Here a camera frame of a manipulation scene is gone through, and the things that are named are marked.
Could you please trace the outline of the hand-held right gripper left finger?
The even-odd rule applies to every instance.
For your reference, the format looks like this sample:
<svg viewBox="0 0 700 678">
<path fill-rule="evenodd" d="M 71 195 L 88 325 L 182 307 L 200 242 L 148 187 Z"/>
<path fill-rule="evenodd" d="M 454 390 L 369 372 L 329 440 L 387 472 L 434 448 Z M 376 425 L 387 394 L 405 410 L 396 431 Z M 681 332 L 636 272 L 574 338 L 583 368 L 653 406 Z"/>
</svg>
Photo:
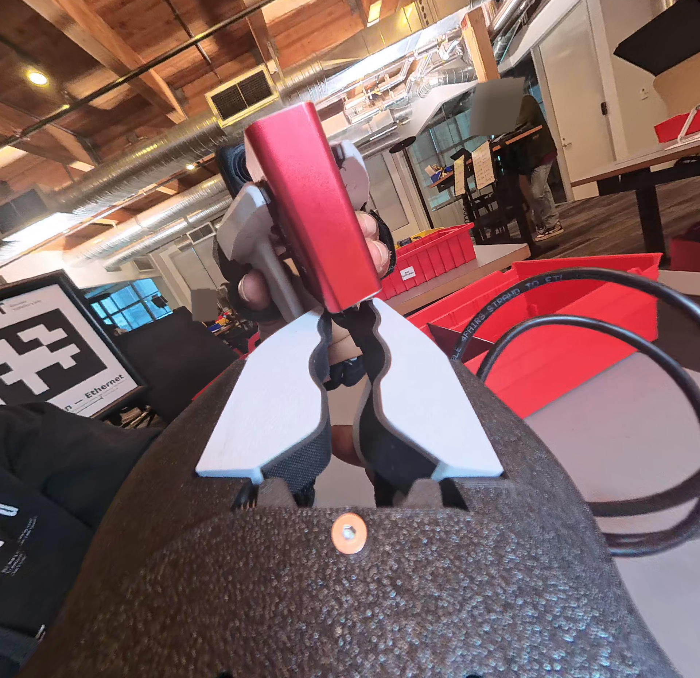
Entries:
<svg viewBox="0 0 700 678">
<path fill-rule="evenodd" d="M 263 341 L 246 364 L 195 471 L 204 478 L 312 484 L 332 454 L 330 315 L 315 308 Z"/>
</svg>

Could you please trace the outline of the small red bin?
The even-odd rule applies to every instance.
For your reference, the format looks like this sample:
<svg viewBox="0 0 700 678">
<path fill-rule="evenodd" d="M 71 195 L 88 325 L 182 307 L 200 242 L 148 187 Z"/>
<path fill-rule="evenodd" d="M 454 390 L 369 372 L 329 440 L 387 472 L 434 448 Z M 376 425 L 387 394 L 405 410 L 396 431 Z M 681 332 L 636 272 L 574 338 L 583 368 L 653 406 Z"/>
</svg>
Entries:
<svg viewBox="0 0 700 678">
<path fill-rule="evenodd" d="M 695 136 L 699 133 L 699 110 L 681 113 L 656 124 L 654 133 L 659 144 Z"/>
</svg>

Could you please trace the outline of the framed tag sign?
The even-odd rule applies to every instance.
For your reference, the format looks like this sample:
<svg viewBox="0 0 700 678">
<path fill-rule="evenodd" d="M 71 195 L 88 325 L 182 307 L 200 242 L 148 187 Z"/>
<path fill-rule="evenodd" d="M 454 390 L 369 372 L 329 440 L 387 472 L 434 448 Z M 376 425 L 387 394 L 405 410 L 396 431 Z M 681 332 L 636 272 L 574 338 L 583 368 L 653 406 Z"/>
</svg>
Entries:
<svg viewBox="0 0 700 678">
<path fill-rule="evenodd" d="M 1 284 L 1 405 L 105 418 L 145 393 L 65 271 Z"/>
</svg>

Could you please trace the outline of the red network switch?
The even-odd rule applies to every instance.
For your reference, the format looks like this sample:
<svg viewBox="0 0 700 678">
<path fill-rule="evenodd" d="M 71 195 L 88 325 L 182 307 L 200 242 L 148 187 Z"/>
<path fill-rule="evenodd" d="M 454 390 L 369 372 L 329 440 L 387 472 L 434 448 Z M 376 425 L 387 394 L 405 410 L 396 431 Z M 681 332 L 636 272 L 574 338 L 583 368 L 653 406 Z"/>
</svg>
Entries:
<svg viewBox="0 0 700 678">
<path fill-rule="evenodd" d="M 249 172 L 271 198 L 274 224 L 311 296 L 331 314 L 372 298 L 381 282 L 315 106 L 258 119 L 244 141 Z"/>
</svg>

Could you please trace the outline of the red ribbed bin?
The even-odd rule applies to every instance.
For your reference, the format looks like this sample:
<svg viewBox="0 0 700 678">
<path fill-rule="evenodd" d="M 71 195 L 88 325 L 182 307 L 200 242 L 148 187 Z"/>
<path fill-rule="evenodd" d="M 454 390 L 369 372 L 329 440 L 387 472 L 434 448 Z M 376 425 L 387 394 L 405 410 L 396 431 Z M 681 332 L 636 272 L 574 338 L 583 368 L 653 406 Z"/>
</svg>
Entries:
<svg viewBox="0 0 700 678">
<path fill-rule="evenodd" d="M 398 248 L 395 267 L 381 280 L 377 297 L 387 301 L 471 262 L 476 257 L 473 227 L 441 228 Z"/>
</svg>

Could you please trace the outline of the white door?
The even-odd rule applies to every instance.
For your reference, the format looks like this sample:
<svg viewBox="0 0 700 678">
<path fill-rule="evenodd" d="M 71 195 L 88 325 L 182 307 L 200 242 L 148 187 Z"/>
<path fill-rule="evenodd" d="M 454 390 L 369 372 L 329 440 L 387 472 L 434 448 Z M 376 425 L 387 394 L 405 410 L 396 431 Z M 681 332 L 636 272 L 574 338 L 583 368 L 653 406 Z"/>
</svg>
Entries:
<svg viewBox="0 0 700 678">
<path fill-rule="evenodd" d="M 566 169 L 572 182 L 614 161 L 614 146 L 590 13 L 585 0 L 539 45 Z"/>
</svg>

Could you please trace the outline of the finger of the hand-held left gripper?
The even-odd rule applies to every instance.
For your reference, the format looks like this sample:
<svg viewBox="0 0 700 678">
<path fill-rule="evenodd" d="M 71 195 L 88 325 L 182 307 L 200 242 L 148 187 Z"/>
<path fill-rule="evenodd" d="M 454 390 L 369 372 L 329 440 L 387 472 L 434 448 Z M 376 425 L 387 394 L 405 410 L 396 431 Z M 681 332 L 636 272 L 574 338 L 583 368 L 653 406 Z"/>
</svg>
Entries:
<svg viewBox="0 0 700 678">
<path fill-rule="evenodd" d="M 342 183 L 354 210 L 364 210 L 370 201 L 370 177 L 357 148 L 349 141 L 331 143 Z"/>
<path fill-rule="evenodd" d="M 228 283 L 231 301 L 240 300 L 239 284 L 251 271 L 259 272 L 270 301 L 252 312 L 252 320 L 290 323 L 304 313 L 291 267 L 273 241 L 272 202 L 254 183 L 246 183 L 221 219 L 215 235 L 215 261 Z"/>
</svg>

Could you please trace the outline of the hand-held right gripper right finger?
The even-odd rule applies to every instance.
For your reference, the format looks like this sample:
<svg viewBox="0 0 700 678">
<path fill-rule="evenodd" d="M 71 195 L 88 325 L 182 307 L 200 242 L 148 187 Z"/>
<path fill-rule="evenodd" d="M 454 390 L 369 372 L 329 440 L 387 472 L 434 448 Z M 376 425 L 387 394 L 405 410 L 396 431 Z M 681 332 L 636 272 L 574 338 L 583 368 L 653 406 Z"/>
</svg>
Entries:
<svg viewBox="0 0 700 678">
<path fill-rule="evenodd" d="M 503 474 L 449 358 L 377 298 L 354 311 L 354 341 L 367 374 L 354 424 L 362 463 L 388 483 Z"/>
</svg>

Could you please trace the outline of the red plastic bin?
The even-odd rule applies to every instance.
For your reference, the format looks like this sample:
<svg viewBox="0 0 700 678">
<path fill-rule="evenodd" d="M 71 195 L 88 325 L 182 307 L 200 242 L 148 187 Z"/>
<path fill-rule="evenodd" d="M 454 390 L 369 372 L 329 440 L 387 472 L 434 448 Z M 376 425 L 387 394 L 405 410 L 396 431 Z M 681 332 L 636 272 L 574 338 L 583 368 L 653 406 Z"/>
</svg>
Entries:
<svg viewBox="0 0 700 678">
<path fill-rule="evenodd" d="M 660 253 L 585 256 L 513 263 L 441 301 L 418 311 L 409 321 L 431 337 L 429 325 L 461 332 L 499 294 L 544 272 L 599 267 L 658 280 Z M 479 328 L 476 338 L 495 343 L 505 332 L 533 317 L 580 315 L 615 324 L 647 341 L 658 337 L 657 300 L 640 291 L 595 281 L 567 281 L 535 288 L 500 307 Z M 532 415 L 634 354 L 622 341 L 567 326 L 532 329 L 499 357 L 486 385 L 521 418 Z"/>
</svg>

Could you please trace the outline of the cardboard box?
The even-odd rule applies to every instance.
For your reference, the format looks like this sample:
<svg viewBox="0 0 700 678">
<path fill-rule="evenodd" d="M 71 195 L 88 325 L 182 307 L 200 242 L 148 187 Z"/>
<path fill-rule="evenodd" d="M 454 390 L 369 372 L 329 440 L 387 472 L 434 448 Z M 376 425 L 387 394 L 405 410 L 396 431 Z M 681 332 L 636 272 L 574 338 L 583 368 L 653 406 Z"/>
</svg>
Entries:
<svg viewBox="0 0 700 678">
<path fill-rule="evenodd" d="M 620 42 L 614 56 L 653 77 L 667 117 L 699 104 L 699 0 L 678 0 Z"/>
</svg>

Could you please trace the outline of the silver ventilation duct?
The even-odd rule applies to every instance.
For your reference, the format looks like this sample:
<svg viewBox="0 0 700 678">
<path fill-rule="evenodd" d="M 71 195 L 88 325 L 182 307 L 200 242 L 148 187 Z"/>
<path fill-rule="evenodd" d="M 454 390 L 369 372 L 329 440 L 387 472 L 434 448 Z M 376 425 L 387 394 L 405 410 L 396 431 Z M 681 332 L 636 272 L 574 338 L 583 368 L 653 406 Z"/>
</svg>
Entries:
<svg viewBox="0 0 700 678">
<path fill-rule="evenodd" d="M 219 125 L 211 110 L 187 119 L 55 192 L 50 208 L 78 220 L 94 217 L 140 191 L 159 186 L 166 178 L 184 170 L 188 163 L 214 154 L 221 145 L 240 142 L 244 129 L 264 116 L 303 102 L 328 106 L 357 87 L 358 82 L 392 69 L 409 57 L 429 53 L 424 47 L 385 57 L 382 51 L 338 72 L 333 71 L 334 62 L 316 61 L 291 71 L 288 77 L 272 78 L 279 91 L 279 101 L 275 104 L 227 128 Z"/>
</svg>

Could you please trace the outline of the person's left hand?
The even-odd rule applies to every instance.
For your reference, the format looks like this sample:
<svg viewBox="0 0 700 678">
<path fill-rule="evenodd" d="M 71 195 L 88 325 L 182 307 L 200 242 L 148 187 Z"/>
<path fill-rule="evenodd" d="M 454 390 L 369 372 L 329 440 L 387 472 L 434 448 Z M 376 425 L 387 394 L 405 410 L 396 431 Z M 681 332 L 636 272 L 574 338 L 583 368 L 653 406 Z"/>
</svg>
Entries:
<svg viewBox="0 0 700 678">
<path fill-rule="evenodd" d="M 389 270 L 391 253 L 388 246 L 380 241 L 380 226 L 371 214 L 355 211 L 358 225 L 362 230 L 365 243 L 372 257 L 374 268 L 379 278 Z M 262 311 L 273 305 L 273 300 L 263 274 L 255 269 L 245 274 L 238 283 L 238 295 L 246 307 L 253 311 Z"/>
</svg>

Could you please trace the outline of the ceiling air vent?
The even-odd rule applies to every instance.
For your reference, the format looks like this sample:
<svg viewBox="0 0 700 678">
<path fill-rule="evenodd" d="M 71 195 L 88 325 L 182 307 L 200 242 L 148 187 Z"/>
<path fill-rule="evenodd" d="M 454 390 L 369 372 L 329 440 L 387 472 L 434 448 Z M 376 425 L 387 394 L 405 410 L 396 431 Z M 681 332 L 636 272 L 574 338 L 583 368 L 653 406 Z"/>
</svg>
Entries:
<svg viewBox="0 0 700 678">
<path fill-rule="evenodd" d="M 205 94 L 222 128 L 237 124 L 279 101 L 279 91 L 266 65 L 258 65 Z"/>
</svg>

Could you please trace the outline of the black leg desk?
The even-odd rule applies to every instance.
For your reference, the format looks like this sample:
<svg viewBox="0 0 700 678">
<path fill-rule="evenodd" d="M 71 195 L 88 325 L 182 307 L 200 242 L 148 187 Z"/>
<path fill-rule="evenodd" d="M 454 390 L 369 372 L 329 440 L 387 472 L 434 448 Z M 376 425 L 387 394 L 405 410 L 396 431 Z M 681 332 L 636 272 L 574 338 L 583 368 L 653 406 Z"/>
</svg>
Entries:
<svg viewBox="0 0 700 678">
<path fill-rule="evenodd" d="M 619 160 L 571 180 L 590 254 L 660 253 L 672 268 L 673 238 L 699 222 L 699 140 Z"/>
</svg>

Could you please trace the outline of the person's black jacket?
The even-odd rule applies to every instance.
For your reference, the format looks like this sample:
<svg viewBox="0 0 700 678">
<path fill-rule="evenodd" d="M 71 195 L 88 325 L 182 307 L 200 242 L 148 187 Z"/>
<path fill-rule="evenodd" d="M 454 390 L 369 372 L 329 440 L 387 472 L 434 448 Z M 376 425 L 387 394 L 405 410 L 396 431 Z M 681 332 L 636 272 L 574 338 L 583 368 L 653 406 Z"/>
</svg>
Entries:
<svg viewBox="0 0 700 678">
<path fill-rule="evenodd" d="M 35 652 L 121 485 L 162 429 L 1 407 L 1 676 Z"/>
</svg>

